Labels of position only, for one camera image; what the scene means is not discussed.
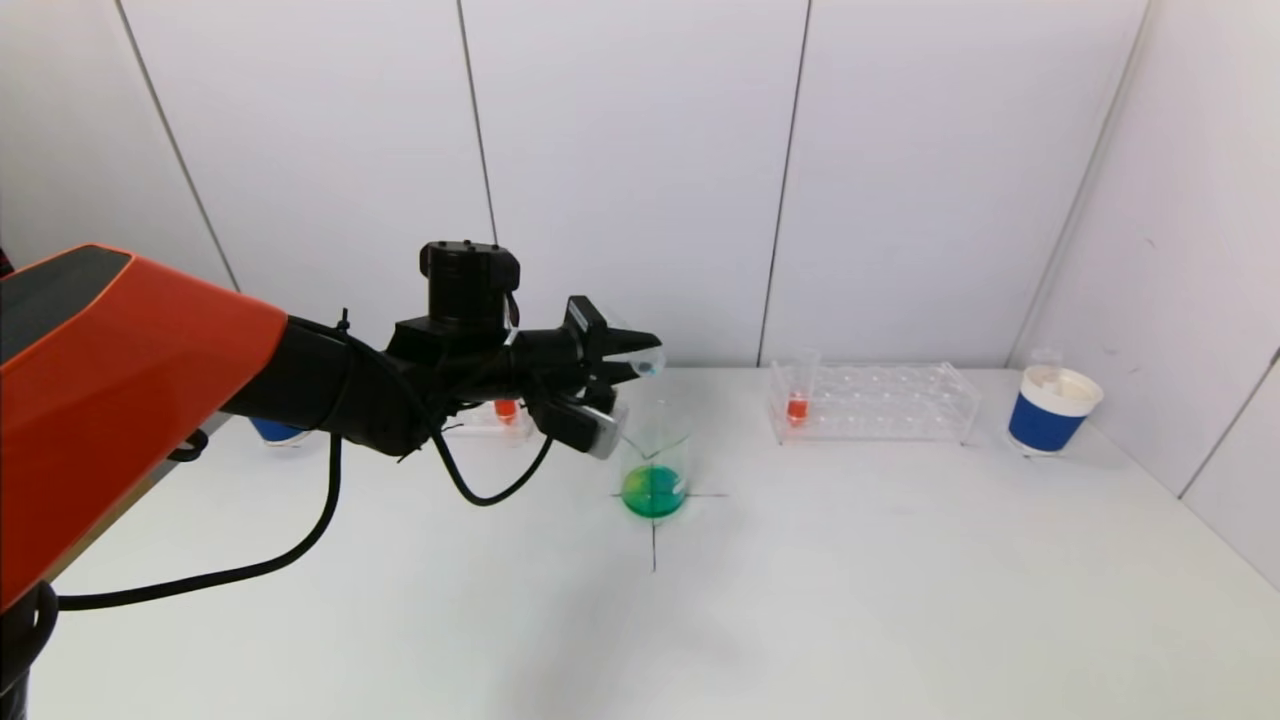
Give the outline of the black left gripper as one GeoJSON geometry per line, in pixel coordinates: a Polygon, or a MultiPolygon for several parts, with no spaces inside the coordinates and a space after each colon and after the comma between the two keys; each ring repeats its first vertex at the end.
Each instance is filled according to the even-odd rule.
{"type": "MultiPolygon", "coordinates": [[[[509,343],[509,369],[521,389],[577,395],[586,387],[602,357],[660,347],[662,341],[655,334],[607,327],[604,316],[588,296],[572,295],[558,327],[516,332],[509,343]]],[[[602,382],[618,386],[644,377],[644,370],[637,370],[636,365],[632,361],[604,360],[602,382]]]]}

